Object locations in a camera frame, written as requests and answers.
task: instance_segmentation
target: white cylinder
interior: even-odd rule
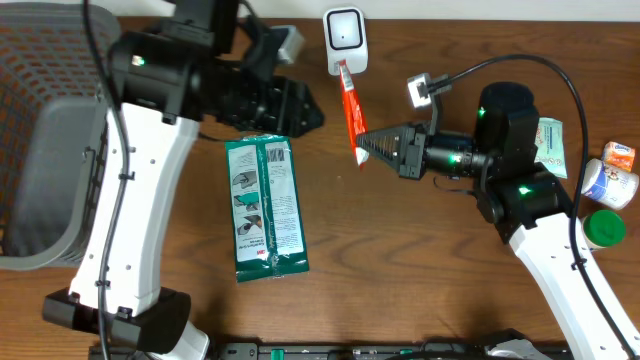
[[[638,189],[638,175],[620,168],[591,159],[582,185],[582,194],[614,210],[620,210],[635,195]]]

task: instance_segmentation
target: wooden table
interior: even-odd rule
[[[292,140],[311,271],[236,284],[224,147],[198,141],[180,179],[162,260],[162,284],[191,295],[192,321],[217,340],[409,342],[510,327],[537,341],[563,340],[531,275],[472,198],[435,189],[431,175],[421,182],[399,179],[372,159],[358,170],[339,83],[327,74],[321,22],[271,23],[293,23],[306,37],[298,64],[283,72],[306,81],[326,115],[323,128]],[[368,21],[367,34],[369,67],[355,85],[371,129],[430,117],[411,109],[408,77],[453,74],[488,57],[523,52],[547,56],[571,74],[588,114],[593,156],[609,140],[640,148],[640,24]],[[573,193],[581,147],[577,112],[548,69],[505,63],[456,83],[444,96],[444,128],[471,132],[480,91],[500,80],[527,84],[541,115],[564,122],[565,187]],[[212,120],[202,131],[234,135]],[[597,208],[584,203],[583,212]],[[620,214],[627,238],[597,258],[638,322],[640,200]],[[44,296],[68,286],[74,273],[0,272],[0,358],[86,358],[97,336],[40,317]]]

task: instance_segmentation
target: gray bin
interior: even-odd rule
[[[104,54],[120,34],[92,6]],[[0,4],[0,269],[77,266],[106,160],[80,5]]]

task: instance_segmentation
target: green lid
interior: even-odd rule
[[[618,214],[610,210],[599,210],[585,219],[584,233],[593,244],[610,247],[624,239],[627,229]]]

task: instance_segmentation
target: white wall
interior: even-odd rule
[[[77,3],[79,0],[45,0]],[[356,5],[367,18],[640,21],[640,0],[249,0],[262,17],[319,18]],[[162,0],[91,0],[116,15],[170,15]]]

